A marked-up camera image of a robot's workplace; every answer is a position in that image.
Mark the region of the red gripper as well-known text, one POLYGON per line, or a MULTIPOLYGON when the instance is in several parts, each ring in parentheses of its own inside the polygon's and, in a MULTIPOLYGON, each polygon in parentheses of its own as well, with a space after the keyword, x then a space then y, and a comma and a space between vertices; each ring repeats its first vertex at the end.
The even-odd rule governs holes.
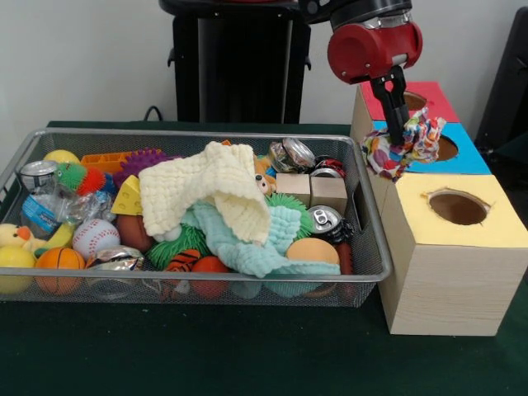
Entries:
POLYGON ((370 86, 382 105, 393 145, 403 144, 403 124, 408 121, 402 68, 418 61, 422 47, 422 32, 414 22, 375 29, 345 25, 333 32, 328 44, 328 62, 339 79, 349 84, 372 79, 370 86))

